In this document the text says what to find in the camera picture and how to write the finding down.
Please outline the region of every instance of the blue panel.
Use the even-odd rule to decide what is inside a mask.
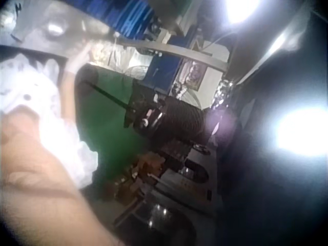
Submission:
[[[185,37],[172,36],[168,44],[189,48],[196,31],[196,26],[191,26]],[[169,93],[182,61],[182,58],[169,54],[154,57],[142,84]]]
[[[106,23],[125,37],[143,38],[154,12],[146,0],[126,0],[123,7],[115,4],[120,0],[66,0],[66,2],[92,17]]]

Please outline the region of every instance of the hand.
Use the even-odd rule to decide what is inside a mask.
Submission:
[[[91,50],[91,46],[91,43],[88,43],[76,56],[69,58],[65,66],[65,71],[72,74],[77,74],[80,68],[90,61],[89,52]]]

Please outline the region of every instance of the metal machine part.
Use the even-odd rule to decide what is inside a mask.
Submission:
[[[186,35],[196,24],[200,0],[148,0],[163,27],[177,35]]]
[[[179,56],[182,58],[187,58],[190,60],[197,61],[201,64],[205,64],[210,68],[219,70],[223,73],[225,73],[228,69],[228,64],[215,59],[213,57],[210,57],[206,54],[193,51],[190,49],[186,49],[183,47],[178,47],[174,45],[166,45],[166,44],[160,44],[156,42],[148,42],[148,41],[139,41],[139,40],[121,40],[119,42],[120,45],[127,46],[127,47],[135,47],[135,48],[147,48],[150,50],[156,50],[158,52],[164,52],[168,54],[172,54],[175,56]]]

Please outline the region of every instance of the metal bar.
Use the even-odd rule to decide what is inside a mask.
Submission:
[[[88,84],[95,91],[97,91],[100,94],[102,94],[103,96],[107,97],[109,100],[113,101],[114,103],[116,103],[120,107],[124,108],[125,110],[134,111],[134,109],[132,107],[130,107],[129,105],[125,104],[124,102],[118,100],[116,97],[114,97],[111,94],[107,93],[106,91],[104,91],[103,89],[99,88],[98,86],[95,86],[95,85],[93,85],[93,84],[91,84],[89,82],[84,82],[84,83]]]
[[[123,46],[135,47],[135,48],[146,48],[150,50],[155,50],[155,51],[179,56],[185,59],[190,59],[195,62],[197,61],[201,64],[207,65],[208,67],[221,71],[223,73],[225,73],[228,69],[228,63],[213,58],[209,55],[175,45],[167,45],[157,42],[148,42],[148,41],[131,40],[131,39],[121,39],[118,42],[118,44]]]

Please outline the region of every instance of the white cloth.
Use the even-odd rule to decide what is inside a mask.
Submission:
[[[76,124],[60,117],[59,91],[45,74],[50,67],[38,64],[34,69],[22,54],[0,64],[1,111],[10,113],[18,106],[26,106],[39,116],[42,145],[56,156],[81,189],[92,183],[92,173],[98,166],[98,153],[80,141]]]

